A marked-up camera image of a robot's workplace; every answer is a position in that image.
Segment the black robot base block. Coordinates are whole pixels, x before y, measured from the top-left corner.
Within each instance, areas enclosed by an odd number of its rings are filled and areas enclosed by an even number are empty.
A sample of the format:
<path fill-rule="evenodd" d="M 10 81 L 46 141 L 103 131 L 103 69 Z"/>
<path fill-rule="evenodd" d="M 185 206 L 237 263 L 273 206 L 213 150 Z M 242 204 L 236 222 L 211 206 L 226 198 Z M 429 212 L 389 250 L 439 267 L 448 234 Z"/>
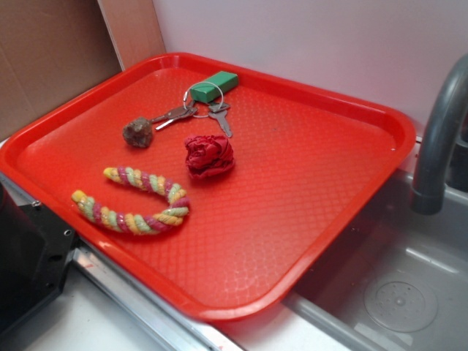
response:
<path fill-rule="evenodd" d="M 62 293 L 75 244 L 46 205 L 17 205 L 1 188 L 1 336 Z"/>

